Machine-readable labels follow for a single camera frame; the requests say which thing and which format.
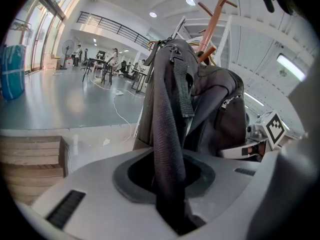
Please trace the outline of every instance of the floor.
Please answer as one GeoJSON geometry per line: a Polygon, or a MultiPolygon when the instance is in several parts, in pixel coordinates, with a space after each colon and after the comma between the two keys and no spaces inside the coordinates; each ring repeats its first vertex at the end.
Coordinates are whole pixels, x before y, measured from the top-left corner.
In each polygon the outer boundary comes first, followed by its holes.
{"type": "Polygon", "coordinates": [[[126,124],[116,113],[114,104],[130,124],[138,121],[144,96],[135,94],[131,80],[113,76],[112,85],[105,81],[103,88],[121,89],[124,93],[114,99],[115,93],[98,87],[100,80],[95,79],[92,73],[82,83],[83,73],[84,70],[74,67],[41,70],[29,78],[26,76],[25,92],[20,97],[0,102],[0,129],[65,129],[126,124]]]}
{"type": "Polygon", "coordinates": [[[0,135],[62,136],[68,145],[67,174],[131,151],[144,95],[136,94],[127,78],[113,76],[112,85],[107,80],[101,85],[94,73],[82,83],[83,74],[74,67],[26,76],[25,92],[19,98],[0,101],[0,135]],[[116,89],[123,95],[116,96],[116,89]]]}
{"type": "Polygon", "coordinates": [[[91,162],[110,158],[133,149],[136,123],[70,129],[12,130],[0,129],[8,137],[62,136],[67,175],[91,162]]]}

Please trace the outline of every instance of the white cable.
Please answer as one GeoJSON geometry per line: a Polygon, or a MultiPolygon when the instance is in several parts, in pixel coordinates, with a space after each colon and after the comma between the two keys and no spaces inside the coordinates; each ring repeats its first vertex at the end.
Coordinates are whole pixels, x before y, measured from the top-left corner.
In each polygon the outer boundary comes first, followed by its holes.
{"type": "Polygon", "coordinates": [[[125,92],[130,93],[132,96],[137,97],[137,98],[140,98],[140,99],[144,99],[144,98],[145,98],[145,97],[139,97],[139,96],[137,96],[137,95],[134,95],[131,91],[128,91],[128,90],[123,89],[123,88],[117,88],[117,90],[124,90],[125,92]]]}
{"type": "Polygon", "coordinates": [[[126,121],[126,123],[127,123],[128,125],[130,125],[130,136],[129,136],[125,141],[123,141],[123,142],[121,143],[121,144],[123,144],[123,143],[125,143],[127,140],[129,140],[129,139],[131,138],[131,136],[132,136],[132,126],[131,126],[131,123],[129,123],[125,118],[123,118],[121,115],[119,115],[118,110],[117,110],[116,105],[115,105],[115,98],[116,98],[116,97],[117,97],[117,95],[114,96],[114,98],[113,98],[113,100],[112,100],[112,103],[113,103],[115,112],[117,113],[117,115],[118,115],[119,117],[121,117],[124,121],[126,121]]]}
{"type": "MultiPolygon", "coordinates": [[[[131,95],[133,95],[133,96],[135,96],[135,97],[144,98],[144,97],[136,96],[136,95],[134,95],[133,93],[131,93],[130,91],[125,90],[125,89],[123,89],[123,88],[117,88],[116,90],[111,90],[111,89],[103,88],[102,86],[100,86],[100,85],[98,85],[97,83],[95,83],[94,81],[92,81],[90,75],[88,75],[88,76],[89,76],[89,79],[90,79],[90,81],[91,81],[92,83],[94,83],[96,86],[98,86],[98,87],[100,87],[100,88],[102,88],[102,89],[104,89],[104,90],[107,90],[107,91],[110,91],[110,92],[113,92],[113,93],[118,93],[118,90],[124,90],[124,91],[130,93],[131,95]]],[[[132,136],[132,125],[131,125],[131,123],[129,123],[124,117],[122,117],[122,116],[118,113],[118,110],[117,110],[116,104],[115,104],[115,98],[116,98],[116,97],[117,97],[117,95],[115,95],[114,98],[113,98],[113,100],[112,100],[112,103],[113,103],[115,112],[116,112],[116,114],[117,114],[120,118],[122,118],[122,119],[130,126],[130,136],[129,136],[125,141],[123,141],[123,142],[121,143],[121,144],[123,144],[123,143],[125,143],[127,140],[129,140],[129,139],[131,138],[131,136],[132,136]]]]}
{"type": "Polygon", "coordinates": [[[70,160],[70,169],[71,169],[71,172],[73,173],[74,170],[72,170],[72,163],[71,163],[70,151],[69,151],[68,146],[65,146],[65,147],[66,147],[66,149],[68,150],[68,155],[69,155],[69,160],[70,160]]]}

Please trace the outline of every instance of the ceiling light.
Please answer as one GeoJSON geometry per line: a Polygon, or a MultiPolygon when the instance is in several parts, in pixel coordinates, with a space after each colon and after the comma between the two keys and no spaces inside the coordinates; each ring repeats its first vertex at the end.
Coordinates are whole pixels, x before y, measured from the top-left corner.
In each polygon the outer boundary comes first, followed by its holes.
{"type": "Polygon", "coordinates": [[[284,121],[282,121],[282,120],[281,120],[281,122],[283,123],[283,125],[285,126],[285,128],[287,128],[287,129],[288,129],[288,131],[290,131],[290,128],[285,124],[285,122],[284,122],[284,121]]]}
{"type": "Polygon", "coordinates": [[[301,82],[306,78],[306,75],[298,68],[290,59],[284,56],[282,53],[278,55],[276,61],[294,74],[301,82]]]}
{"type": "Polygon", "coordinates": [[[251,99],[253,99],[255,102],[258,102],[261,106],[264,106],[259,100],[257,100],[255,97],[252,97],[250,94],[248,93],[244,93],[245,95],[247,95],[248,97],[250,97],[251,99]]]}
{"type": "Polygon", "coordinates": [[[195,6],[196,3],[194,0],[185,0],[188,5],[195,6]]]}
{"type": "Polygon", "coordinates": [[[150,12],[149,15],[150,15],[152,18],[157,17],[157,15],[156,15],[154,12],[150,12]]]}

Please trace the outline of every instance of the wooden step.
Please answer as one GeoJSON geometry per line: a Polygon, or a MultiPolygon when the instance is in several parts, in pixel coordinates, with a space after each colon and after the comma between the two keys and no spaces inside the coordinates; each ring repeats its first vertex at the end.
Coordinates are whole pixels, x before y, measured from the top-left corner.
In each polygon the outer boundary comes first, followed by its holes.
{"type": "Polygon", "coordinates": [[[0,136],[0,169],[12,197],[31,205],[63,179],[65,146],[61,136],[0,136]]]}

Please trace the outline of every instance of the zipper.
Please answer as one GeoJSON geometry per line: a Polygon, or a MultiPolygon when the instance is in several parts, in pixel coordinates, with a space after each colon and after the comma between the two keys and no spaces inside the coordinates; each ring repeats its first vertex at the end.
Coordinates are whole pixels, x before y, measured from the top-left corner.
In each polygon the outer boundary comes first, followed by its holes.
{"type": "Polygon", "coordinates": [[[229,104],[232,100],[238,99],[238,98],[240,98],[240,97],[241,97],[241,95],[233,96],[233,97],[231,97],[231,98],[229,98],[229,99],[226,99],[226,100],[221,104],[221,106],[220,106],[220,108],[219,108],[219,111],[218,111],[218,113],[217,113],[217,117],[216,117],[216,120],[215,120],[215,124],[214,124],[214,128],[215,128],[216,130],[218,130],[218,127],[219,127],[219,125],[220,125],[220,122],[221,122],[222,118],[224,117],[224,114],[225,114],[225,112],[226,112],[226,110],[227,110],[228,104],[229,104]]]}
{"type": "Polygon", "coordinates": [[[238,99],[238,98],[240,98],[240,97],[241,97],[241,95],[237,95],[237,96],[233,96],[233,97],[231,97],[231,98],[229,98],[229,99],[226,99],[226,100],[221,104],[221,106],[220,106],[220,111],[226,111],[228,104],[229,104],[232,100],[238,99]]]}

